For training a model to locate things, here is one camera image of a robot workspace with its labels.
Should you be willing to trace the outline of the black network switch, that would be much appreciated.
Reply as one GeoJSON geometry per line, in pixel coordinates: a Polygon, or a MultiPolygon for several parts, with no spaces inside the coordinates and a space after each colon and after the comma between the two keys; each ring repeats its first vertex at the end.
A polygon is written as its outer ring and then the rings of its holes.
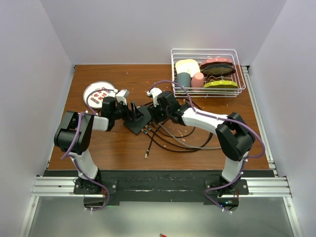
{"type": "Polygon", "coordinates": [[[126,128],[128,128],[132,133],[138,135],[141,130],[151,121],[152,117],[147,108],[147,106],[140,106],[136,108],[138,112],[140,112],[140,117],[136,120],[125,121],[123,124],[126,128]]]}

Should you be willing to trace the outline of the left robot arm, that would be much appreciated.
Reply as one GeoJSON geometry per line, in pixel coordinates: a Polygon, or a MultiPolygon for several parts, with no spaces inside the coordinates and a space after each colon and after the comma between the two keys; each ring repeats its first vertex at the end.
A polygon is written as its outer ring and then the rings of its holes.
{"type": "Polygon", "coordinates": [[[79,188],[91,194],[105,192],[100,170],[88,150],[92,131],[110,131],[118,119],[122,119],[124,125],[137,135],[151,120],[151,115],[144,105],[136,107],[131,102],[129,107],[114,97],[106,97],[102,101],[100,116],[67,111],[55,133],[54,145],[64,153],[62,159],[70,157],[78,171],[79,188]]]}

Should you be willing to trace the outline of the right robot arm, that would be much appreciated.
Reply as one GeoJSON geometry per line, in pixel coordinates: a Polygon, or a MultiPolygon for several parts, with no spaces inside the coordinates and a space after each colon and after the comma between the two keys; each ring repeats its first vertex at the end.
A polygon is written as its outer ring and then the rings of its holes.
{"type": "Polygon", "coordinates": [[[157,122],[170,119],[175,124],[197,127],[217,136],[226,160],[220,176],[220,186],[212,190],[221,189],[226,194],[235,191],[244,160],[255,142],[254,134],[242,117],[238,113],[209,113],[187,103],[180,105],[172,92],[158,88],[147,91],[147,96],[153,100],[150,111],[157,122]]]}

